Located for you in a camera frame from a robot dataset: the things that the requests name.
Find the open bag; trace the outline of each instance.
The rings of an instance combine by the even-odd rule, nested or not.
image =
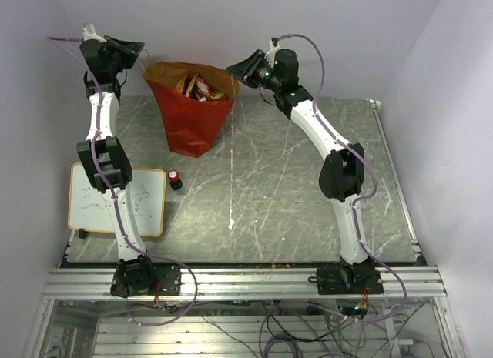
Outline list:
[[[223,92],[226,100],[200,102],[175,90],[180,79],[196,74],[212,89]],[[143,76],[161,110],[169,150],[193,157],[209,150],[238,95],[238,81],[211,65],[185,62],[158,62],[144,69]]]

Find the whiteboard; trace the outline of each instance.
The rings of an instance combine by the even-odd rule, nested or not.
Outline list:
[[[166,173],[161,169],[132,169],[129,184],[133,214],[141,236],[163,233]],[[114,233],[101,193],[87,179],[81,163],[72,166],[69,191],[69,227],[96,233]]]

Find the red bottle cap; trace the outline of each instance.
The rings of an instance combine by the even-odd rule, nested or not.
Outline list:
[[[169,171],[168,172],[168,179],[171,181],[171,182],[176,182],[179,180],[179,174],[178,174],[178,171],[176,170],[173,170],[173,171]]]

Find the gray marble tabletop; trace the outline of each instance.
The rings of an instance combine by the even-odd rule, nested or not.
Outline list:
[[[319,108],[377,174],[377,195],[361,206],[370,250],[384,261],[414,261],[410,230],[375,115],[367,101],[321,99]],[[323,160],[303,131],[257,97],[240,97],[214,147],[198,159],[168,150],[152,97],[124,97],[118,136],[133,166],[177,169],[167,190],[164,233],[150,252],[185,262],[339,260],[332,205],[318,187]],[[371,190],[365,173],[363,191]],[[74,238],[69,262],[115,262],[112,234]]]

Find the gray wall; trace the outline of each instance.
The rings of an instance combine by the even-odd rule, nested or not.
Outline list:
[[[74,30],[92,22],[114,37],[142,40],[156,59],[239,62],[272,36],[301,32],[327,63],[325,95],[380,100],[439,0],[60,0]],[[283,44],[301,60],[302,82],[320,81],[317,54],[303,40]],[[149,93],[131,72],[125,93]]]
[[[18,357],[68,238],[90,108],[81,69],[44,40],[72,32],[56,0],[0,0],[0,23],[0,355]]]
[[[382,103],[411,218],[469,356],[491,356],[493,0],[441,0]]]

